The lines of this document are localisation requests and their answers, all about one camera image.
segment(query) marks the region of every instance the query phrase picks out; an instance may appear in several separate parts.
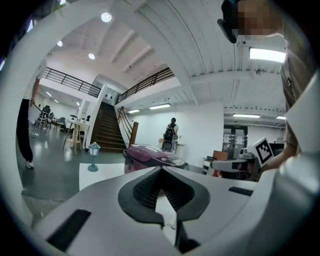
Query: small blue lamp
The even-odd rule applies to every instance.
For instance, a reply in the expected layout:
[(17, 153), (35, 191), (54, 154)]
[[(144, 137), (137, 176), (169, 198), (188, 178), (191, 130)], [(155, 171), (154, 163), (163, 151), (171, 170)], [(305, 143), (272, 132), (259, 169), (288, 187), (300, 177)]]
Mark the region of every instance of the small blue lamp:
[(90, 172), (99, 170), (98, 166), (95, 165), (95, 157), (98, 155), (100, 148), (101, 147), (96, 142), (89, 145), (89, 153), (92, 156), (91, 165), (88, 166), (88, 171)]

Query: staircase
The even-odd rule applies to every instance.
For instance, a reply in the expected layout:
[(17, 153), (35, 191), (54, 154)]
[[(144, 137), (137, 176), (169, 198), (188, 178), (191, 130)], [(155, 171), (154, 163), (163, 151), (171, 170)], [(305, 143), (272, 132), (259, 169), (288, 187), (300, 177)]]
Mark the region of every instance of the staircase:
[(108, 152), (126, 150), (114, 106), (101, 102), (99, 115), (99, 120), (97, 118), (94, 124), (96, 129), (94, 141), (101, 147), (100, 150)]

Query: hand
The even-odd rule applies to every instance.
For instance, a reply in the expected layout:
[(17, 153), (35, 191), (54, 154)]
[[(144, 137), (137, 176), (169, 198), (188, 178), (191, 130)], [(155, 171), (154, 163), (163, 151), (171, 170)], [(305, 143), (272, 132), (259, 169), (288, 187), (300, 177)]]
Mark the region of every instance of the hand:
[(31, 100), (30, 100), (30, 107), (32, 106), (32, 104), (36, 104), (36, 101), (34, 98), (31, 98)]

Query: door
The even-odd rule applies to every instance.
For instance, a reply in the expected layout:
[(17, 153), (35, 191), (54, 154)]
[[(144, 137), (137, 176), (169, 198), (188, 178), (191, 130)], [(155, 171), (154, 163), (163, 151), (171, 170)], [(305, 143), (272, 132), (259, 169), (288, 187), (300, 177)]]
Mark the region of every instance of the door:
[(247, 147), (248, 127), (225, 125), (223, 128), (222, 151), (228, 153), (228, 159), (238, 157), (240, 150)]

